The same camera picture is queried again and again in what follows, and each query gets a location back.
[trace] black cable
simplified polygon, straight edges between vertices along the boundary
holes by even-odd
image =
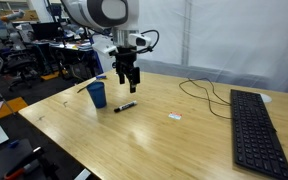
[[[199,96],[195,96],[195,95],[193,95],[193,94],[191,94],[191,93],[188,93],[186,90],[184,90],[184,88],[182,87],[182,84],[185,84],[185,83],[187,83],[187,82],[191,82],[191,83],[193,83],[195,86],[204,89],[205,92],[206,92],[206,95],[207,95],[207,99],[206,99],[206,98],[199,97]],[[197,85],[196,83],[194,83],[193,80],[189,79],[189,80],[187,80],[187,81],[184,81],[184,82],[182,82],[182,83],[179,84],[179,87],[183,90],[183,92],[185,92],[186,94],[188,94],[188,95],[190,95],[190,96],[192,96],[192,97],[207,100],[207,101],[208,101],[208,105],[209,105],[208,107],[209,107],[209,109],[210,109],[210,112],[211,112],[212,114],[214,114],[215,116],[218,116],[218,117],[221,117],[221,118],[224,118],[224,119],[232,119],[232,118],[228,118],[228,117],[224,117],[224,116],[221,116],[221,115],[219,115],[219,114],[216,114],[216,113],[213,111],[213,109],[212,109],[211,102],[217,103],[217,104],[220,104],[220,105],[225,105],[225,106],[230,106],[230,104],[222,104],[222,103],[219,103],[219,102],[216,102],[216,101],[211,100],[211,99],[210,99],[210,96],[209,96],[209,94],[208,94],[207,89],[204,88],[204,87],[202,87],[202,86]]]
[[[157,34],[157,38],[156,38],[156,41],[153,44],[153,46],[149,46],[147,48],[143,48],[141,50],[130,52],[130,53],[116,54],[116,56],[129,56],[129,55],[133,55],[133,54],[143,54],[143,53],[147,53],[147,52],[152,52],[154,47],[156,46],[156,44],[158,43],[158,41],[160,39],[160,33],[157,30],[152,29],[152,30],[142,32],[141,34],[146,34],[149,32],[155,32]]]
[[[202,78],[202,79],[198,79],[198,80],[191,80],[190,78],[188,78],[188,80],[191,81],[191,82],[192,82],[195,86],[197,86],[197,87],[201,87],[201,86],[197,85],[194,81],[199,81],[199,80],[206,80],[206,81],[208,81],[208,82],[212,85],[212,92],[213,92],[213,94],[214,94],[218,99],[220,99],[222,102],[226,103],[227,105],[231,105],[231,103],[223,100],[221,97],[219,97],[219,96],[215,93],[214,84],[213,84],[209,79],[207,79],[207,78]]]

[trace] black marker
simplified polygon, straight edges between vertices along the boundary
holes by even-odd
[[[132,106],[135,106],[136,104],[137,104],[136,101],[132,101],[132,102],[130,102],[130,103],[128,103],[128,104],[125,104],[125,105],[123,105],[123,106],[120,106],[120,107],[114,109],[114,112],[120,112],[120,111],[125,110],[125,109],[127,109],[127,108],[130,108],[130,107],[132,107]]]

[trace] wooden table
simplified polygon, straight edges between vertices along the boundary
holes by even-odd
[[[208,101],[185,94],[186,79],[141,73],[137,92],[119,85],[113,71],[106,73],[107,106],[95,109],[79,84],[19,113],[102,179],[265,179],[266,176],[233,163],[231,120],[213,115]],[[211,85],[200,81],[208,89]],[[188,83],[188,92],[206,97],[205,90]],[[230,89],[261,92],[288,159],[288,94],[215,83],[216,93],[230,100]],[[135,107],[114,113],[133,100]],[[230,117],[230,106],[212,103],[214,112]],[[180,120],[170,112],[182,114]]]

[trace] computer monitor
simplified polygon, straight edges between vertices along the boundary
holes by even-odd
[[[31,26],[34,31],[35,39],[37,40],[53,40],[54,38],[61,36],[58,32],[58,28],[62,26],[58,22],[31,24]]]

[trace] keyboard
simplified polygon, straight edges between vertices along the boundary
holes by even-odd
[[[235,163],[288,179],[288,162],[261,95],[232,89],[231,104]]]

